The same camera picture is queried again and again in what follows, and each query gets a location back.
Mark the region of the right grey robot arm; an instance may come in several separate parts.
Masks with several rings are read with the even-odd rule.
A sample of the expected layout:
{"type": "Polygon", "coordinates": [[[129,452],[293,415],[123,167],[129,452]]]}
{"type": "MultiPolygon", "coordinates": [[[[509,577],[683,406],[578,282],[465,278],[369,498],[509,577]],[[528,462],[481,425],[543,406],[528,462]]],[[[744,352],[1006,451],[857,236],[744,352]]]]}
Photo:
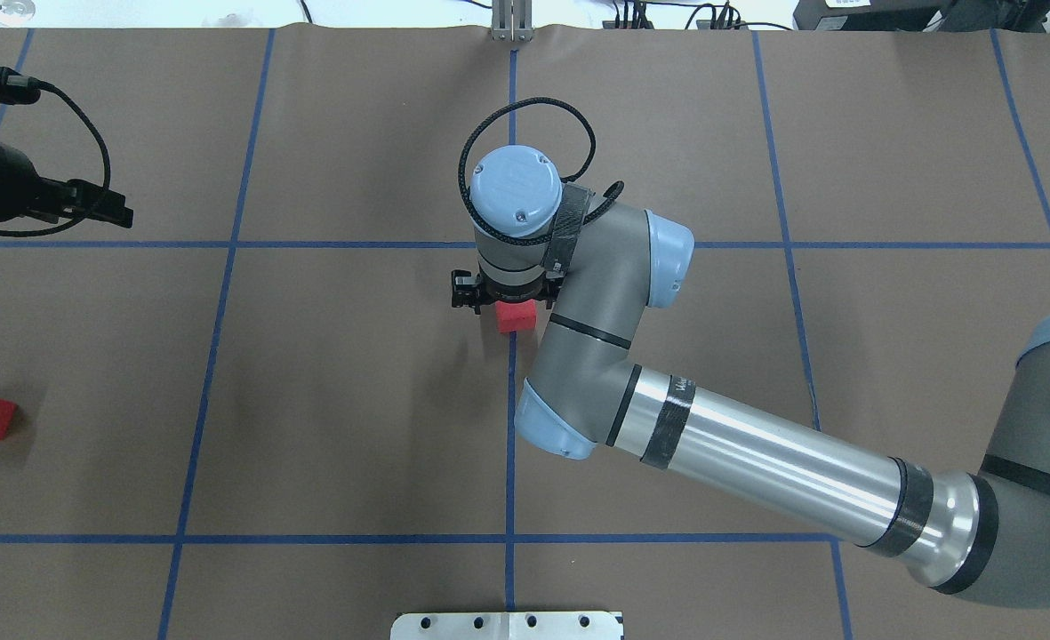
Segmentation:
{"type": "Polygon", "coordinates": [[[519,394],[516,431],[587,458],[617,447],[804,520],[912,579],[988,606],[1050,609],[1050,316],[1018,356],[979,469],[934,473],[862,449],[630,357],[646,308],[674,302],[692,232],[561,177],[522,145],[457,170],[472,219],[476,273],[453,273],[452,304],[553,302],[519,394]]]}

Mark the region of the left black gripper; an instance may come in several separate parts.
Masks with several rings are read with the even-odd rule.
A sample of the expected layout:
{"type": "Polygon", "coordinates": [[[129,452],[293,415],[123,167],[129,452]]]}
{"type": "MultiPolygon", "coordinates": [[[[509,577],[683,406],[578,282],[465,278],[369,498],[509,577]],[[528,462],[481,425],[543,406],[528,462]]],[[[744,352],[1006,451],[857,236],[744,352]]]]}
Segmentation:
{"type": "MultiPolygon", "coordinates": [[[[36,104],[41,95],[40,81],[0,66],[0,107],[36,104]]],[[[92,182],[70,179],[62,185],[42,178],[23,151],[0,141],[0,225],[19,218],[58,223],[62,189],[70,205],[62,208],[62,219],[133,227],[134,211],[124,195],[92,182]]]]}

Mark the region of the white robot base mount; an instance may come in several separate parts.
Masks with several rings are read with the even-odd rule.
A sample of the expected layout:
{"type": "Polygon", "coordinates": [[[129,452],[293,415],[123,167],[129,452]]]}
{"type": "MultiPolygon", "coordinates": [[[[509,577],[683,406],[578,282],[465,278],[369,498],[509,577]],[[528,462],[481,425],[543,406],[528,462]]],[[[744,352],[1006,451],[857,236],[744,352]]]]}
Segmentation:
{"type": "Polygon", "coordinates": [[[394,620],[390,639],[626,639],[620,612],[414,612],[394,620]]]}

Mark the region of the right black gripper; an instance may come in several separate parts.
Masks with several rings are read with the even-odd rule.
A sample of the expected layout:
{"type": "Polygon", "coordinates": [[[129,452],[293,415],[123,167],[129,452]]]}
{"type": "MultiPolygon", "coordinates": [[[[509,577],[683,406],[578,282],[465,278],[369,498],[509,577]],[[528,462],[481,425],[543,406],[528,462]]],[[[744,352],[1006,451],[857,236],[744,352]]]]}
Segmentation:
{"type": "Polygon", "coordinates": [[[542,275],[531,283],[508,286],[488,278],[484,271],[453,270],[452,308],[471,308],[480,315],[481,308],[491,307],[496,302],[521,304],[537,300],[551,310],[564,283],[564,278],[542,275]]]}

